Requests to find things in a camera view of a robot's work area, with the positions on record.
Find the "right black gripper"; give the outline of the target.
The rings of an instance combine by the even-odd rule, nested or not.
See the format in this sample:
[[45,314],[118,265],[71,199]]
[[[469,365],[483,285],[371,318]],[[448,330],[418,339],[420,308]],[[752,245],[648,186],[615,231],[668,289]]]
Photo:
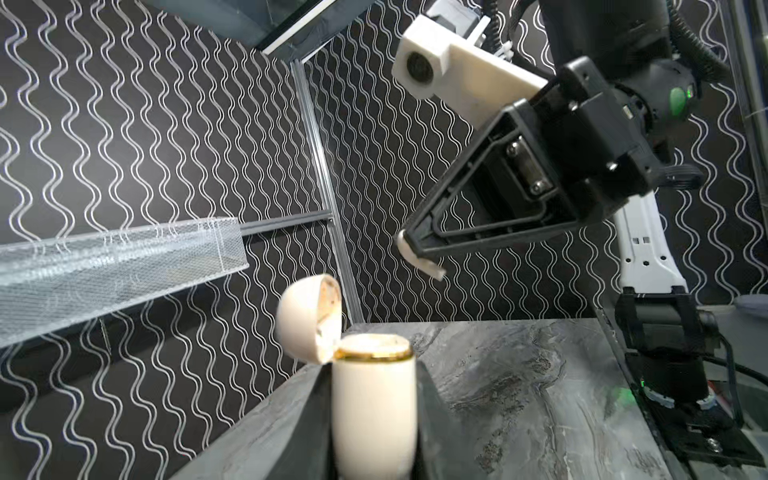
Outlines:
[[[582,56],[531,100],[502,108],[403,226],[418,258],[437,260],[546,240],[599,223],[663,178],[628,96]],[[448,227],[465,197],[477,216]]]

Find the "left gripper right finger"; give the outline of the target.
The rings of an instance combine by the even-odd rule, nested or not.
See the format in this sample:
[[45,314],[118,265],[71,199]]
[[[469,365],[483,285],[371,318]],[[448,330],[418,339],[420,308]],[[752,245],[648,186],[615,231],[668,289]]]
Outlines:
[[421,360],[416,362],[416,374],[418,434],[413,478],[479,479],[469,440]]

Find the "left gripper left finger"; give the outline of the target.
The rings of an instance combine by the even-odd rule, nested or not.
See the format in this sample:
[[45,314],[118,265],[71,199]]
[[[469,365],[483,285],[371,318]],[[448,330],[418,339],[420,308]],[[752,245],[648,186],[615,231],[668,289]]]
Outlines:
[[332,479],[330,365],[323,366],[267,479]]

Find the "cream earbud charging case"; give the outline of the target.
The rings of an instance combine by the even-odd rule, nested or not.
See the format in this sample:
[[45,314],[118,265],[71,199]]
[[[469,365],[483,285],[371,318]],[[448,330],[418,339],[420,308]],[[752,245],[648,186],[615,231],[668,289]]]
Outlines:
[[296,360],[331,366],[332,479],[406,479],[417,451],[416,355],[396,334],[342,333],[337,280],[314,275],[280,297],[277,336]]

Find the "white earbud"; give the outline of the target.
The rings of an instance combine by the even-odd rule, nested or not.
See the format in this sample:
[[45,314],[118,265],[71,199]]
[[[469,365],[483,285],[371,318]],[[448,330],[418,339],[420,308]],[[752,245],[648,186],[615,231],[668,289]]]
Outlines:
[[395,245],[402,258],[415,269],[421,271],[436,281],[443,281],[446,270],[434,261],[419,257],[405,239],[405,231],[400,230],[395,236]]

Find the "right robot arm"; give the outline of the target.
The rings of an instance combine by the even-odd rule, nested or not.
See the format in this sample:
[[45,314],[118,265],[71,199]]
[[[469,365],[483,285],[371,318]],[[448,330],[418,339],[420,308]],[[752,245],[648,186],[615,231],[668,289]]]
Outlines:
[[763,467],[744,431],[743,367],[715,316],[699,309],[668,248],[655,192],[697,189],[670,132],[704,83],[729,72],[670,1],[544,1],[555,70],[503,44],[496,5],[436,1],[403,33],[392,73],[476,129],[471,144],[404,222],[395,242],[415,268],[498,251],[611,219],[620,294],[613,326],[632,387],[682,463]]

